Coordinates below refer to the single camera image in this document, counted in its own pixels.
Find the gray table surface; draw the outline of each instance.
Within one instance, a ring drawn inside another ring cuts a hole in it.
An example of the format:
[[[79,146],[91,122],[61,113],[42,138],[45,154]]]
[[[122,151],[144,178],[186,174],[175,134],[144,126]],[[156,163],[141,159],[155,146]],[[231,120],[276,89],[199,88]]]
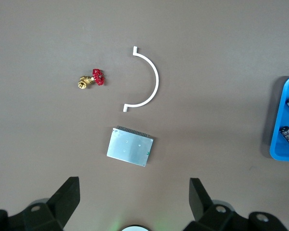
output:
[[[160,87],[146,106],[124,113]],[[106,84],[81,90],[93,68]],[[270,136],[289,77],[289,0],[0,0],[0,208],[79,176],[66,231],[180,231],[190,177],[289,229],[289,162]],[[117,125],[155,138],[146,167],[106,156]]]

